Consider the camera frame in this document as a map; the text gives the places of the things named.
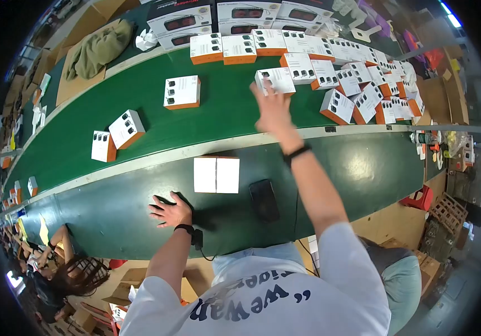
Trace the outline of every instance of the black phone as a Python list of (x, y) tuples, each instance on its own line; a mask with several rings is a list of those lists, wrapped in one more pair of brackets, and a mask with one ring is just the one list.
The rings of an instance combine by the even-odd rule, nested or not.
[(280, 219), (274, 190), (269, 179), (252, 183), (249, 186), (249, 190), (252, 197), (252, 206), (259, 219), (265, 223), (271, 223)]

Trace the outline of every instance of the olive green cloth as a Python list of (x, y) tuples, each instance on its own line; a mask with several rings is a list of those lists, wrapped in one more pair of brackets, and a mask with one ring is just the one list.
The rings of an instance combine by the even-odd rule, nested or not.
[(125, 50), (131, 36), (132, 23), (121, 20), (115, 28), (106, 28), (84, 37), (71, 57), (65, 79), (70, 81), (76, 76), (85, 80), (93, 78)]

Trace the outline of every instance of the person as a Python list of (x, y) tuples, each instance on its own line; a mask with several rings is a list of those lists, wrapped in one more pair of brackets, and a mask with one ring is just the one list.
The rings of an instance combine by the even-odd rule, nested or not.
[(390, 322), (382, 280), (354, 234), (338, 192), (289, 114), (290, 99), (253, 83), (256, 128), (269, 132), (291, 159), (298, 193), (318, 239), (320, 278), (308, 275), (292, 243), (251, 248), (213, 261), (212, 287), (187, 306), (179, 302), (190, 250), (192, 211), (153, 200), (152, 218), (174, 228), (149, 262), (125, 316), (121, 336), (336, 334), (386, 336)]

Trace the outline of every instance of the red plastic chair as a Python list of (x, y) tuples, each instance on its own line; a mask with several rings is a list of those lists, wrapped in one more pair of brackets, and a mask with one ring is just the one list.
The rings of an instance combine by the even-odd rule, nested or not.
[[(418, 197), (418, 193), (422, 193), (422, 197), (416, 199)], [(416, 209), (428, 211), (429, 207), (431, 206), (431, 202), (433, 201), (433, 191), (430, 187), (423, 185), (423, 188), (418, 190), (414, 194), (414, 198), (405, 197), (399, 201), (402, 205), (408, 207), (415, 207)]]

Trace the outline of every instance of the left hand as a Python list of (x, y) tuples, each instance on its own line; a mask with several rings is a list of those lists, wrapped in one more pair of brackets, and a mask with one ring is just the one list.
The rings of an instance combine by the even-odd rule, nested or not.
[(152, 211), (149, 216), (164, 223), (157, 225), (157, 227), (177, 226), (179, 224), (192, 225), (192, 209), (186, 204), (175, 192), (170, 192), (171, 198), (176, 202), (176, 205), (169, 205), (161, 202), (157, 196), (153, 196), (156, 205), (161, 209), (152, 205), (148, 205)]

